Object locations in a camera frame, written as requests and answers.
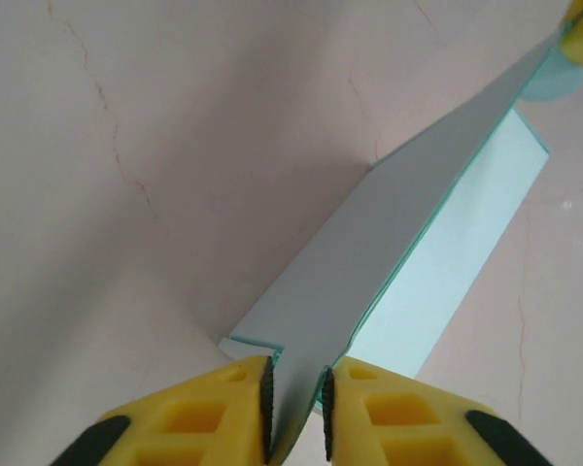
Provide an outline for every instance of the light blue foam sheet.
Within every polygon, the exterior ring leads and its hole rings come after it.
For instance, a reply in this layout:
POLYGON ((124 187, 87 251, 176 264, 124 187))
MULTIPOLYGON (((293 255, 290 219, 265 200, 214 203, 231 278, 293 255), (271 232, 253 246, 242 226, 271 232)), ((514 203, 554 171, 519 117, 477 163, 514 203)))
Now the light blue foam sheet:
MULTIPOLYGON (((414 378, 548 158, 511 110, 462 175, 348 355, 414 378)), ((483 318, 484 309, 478 310, 483 318)))

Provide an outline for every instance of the pink marble surface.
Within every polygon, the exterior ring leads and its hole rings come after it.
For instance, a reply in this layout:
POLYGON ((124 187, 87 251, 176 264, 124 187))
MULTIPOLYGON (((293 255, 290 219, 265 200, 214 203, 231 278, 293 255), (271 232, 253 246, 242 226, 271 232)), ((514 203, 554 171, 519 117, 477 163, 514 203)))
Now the pink marble surface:
MULTIPOLYGON (((0 465, 225 363, 367 167, 566 6, 482 3, 447 40, 428 1, 0 2, 0 465)), ((422 377, 581 465, 583 90, 524 110, 553 157, 422 377)))

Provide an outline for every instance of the black rubber pad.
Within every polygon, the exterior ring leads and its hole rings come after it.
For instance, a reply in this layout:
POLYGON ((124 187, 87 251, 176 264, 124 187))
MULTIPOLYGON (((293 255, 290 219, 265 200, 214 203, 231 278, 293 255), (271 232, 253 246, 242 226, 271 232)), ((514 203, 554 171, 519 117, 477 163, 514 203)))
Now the black rubber pad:
POLYGON ((506 420, 481 411, 469 411, 466 420, 506 466, 552 466, 506 420))
POLYGON ((326 461, 332 458, 332 412, 334 411, 334 374, 326 371, 322 385, 322 416, 324 417, 324 437, 326 440, 326 461))
POLYGON ((114 416, 91 425, 51 466, 97 466, 129 423, 127 416, 114 416))
POLYGON ((263 374, 259 381, 259 409, 261 411, 261 444, 263 447, 263 458, 267 463, 270 460, 270 443, 272 442, 272 412, 274 402, 274 366, 272 357, 268 356, 263 368, 263 374))

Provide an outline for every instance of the table surface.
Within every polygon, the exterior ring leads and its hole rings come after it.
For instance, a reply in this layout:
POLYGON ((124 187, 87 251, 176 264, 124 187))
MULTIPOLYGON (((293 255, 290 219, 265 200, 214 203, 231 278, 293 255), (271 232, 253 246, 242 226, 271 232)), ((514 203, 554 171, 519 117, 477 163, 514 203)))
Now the table surface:
MULTIPOLYGON (((367 167, 567 1, 444 3, 0 2, 0 465, 225 363, 367 167)), ((421 378, 582 465, 583 88, 522 110, 551 159, 421 378)))

